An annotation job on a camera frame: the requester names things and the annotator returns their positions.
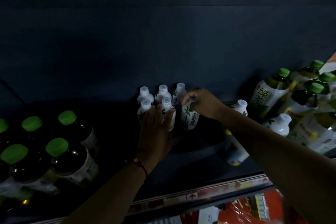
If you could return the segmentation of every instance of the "hand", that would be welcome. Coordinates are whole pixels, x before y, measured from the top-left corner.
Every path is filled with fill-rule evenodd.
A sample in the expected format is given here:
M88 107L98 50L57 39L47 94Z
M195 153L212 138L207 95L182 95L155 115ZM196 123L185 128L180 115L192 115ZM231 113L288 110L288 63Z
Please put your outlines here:
M174 110L170 109L162 123L162 105L158 105L156 109L152 106L142 120L136 158L143 163L148 173L153 171L171 149L169 128L173 114Z
M191 103L191 109L199 114L218 120L219 114L225 105L218 100L210 91L205 89L193 89L186 93L182 100L182 105L185 105L190 97L196 97L196 102Z

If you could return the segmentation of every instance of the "person's left hand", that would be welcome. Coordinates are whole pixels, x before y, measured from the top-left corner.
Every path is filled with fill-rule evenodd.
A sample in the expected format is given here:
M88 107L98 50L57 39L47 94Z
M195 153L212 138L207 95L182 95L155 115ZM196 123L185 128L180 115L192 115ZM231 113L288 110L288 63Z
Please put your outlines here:
M169 128L173 114L174 109L170 109L162 123L162 105L158 105L156 109L152 106L144 115L136 158L143 163L148 173L153 171L171 149Z

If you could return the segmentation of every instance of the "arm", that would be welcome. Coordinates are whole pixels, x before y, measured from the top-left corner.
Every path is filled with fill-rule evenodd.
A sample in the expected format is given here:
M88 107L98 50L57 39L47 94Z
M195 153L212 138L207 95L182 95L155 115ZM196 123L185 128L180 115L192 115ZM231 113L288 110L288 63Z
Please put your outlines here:
M171 148L169 127L173 112L161 124L162 106L154 106L142 120L136 158L141 161L148 174ZM62 224L68 223L121 223L129 206L145 181L146 174L134 163L127 164L107 181L97 192L70 214Z
M189 91L191 108L226 126L288 202L311 224L336 219L336 164L222 104L208 90Z

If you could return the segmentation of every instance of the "person's right arm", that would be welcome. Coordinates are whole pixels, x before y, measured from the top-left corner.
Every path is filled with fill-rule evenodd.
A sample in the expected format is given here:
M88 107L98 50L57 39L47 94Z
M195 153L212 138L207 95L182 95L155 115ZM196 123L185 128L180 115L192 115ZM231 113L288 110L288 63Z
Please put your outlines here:
M189 91L191 108L218 120L259 164L288 202L311 224L336 223L336 164L225 106L208 90Z

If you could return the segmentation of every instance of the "person's left arm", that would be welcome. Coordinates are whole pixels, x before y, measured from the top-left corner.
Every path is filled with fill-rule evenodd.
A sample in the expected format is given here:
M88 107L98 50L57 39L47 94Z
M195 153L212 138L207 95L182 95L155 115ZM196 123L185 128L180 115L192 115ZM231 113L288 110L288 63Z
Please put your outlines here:
M138 152L135 158L143 163L148 174L153 171L171 148L169 127L173 111L162 121L162 106L154 106L142 120ZM135 163L128 163L78 209L65 218L67 223L121 223L135 195L146 179L145 171Z

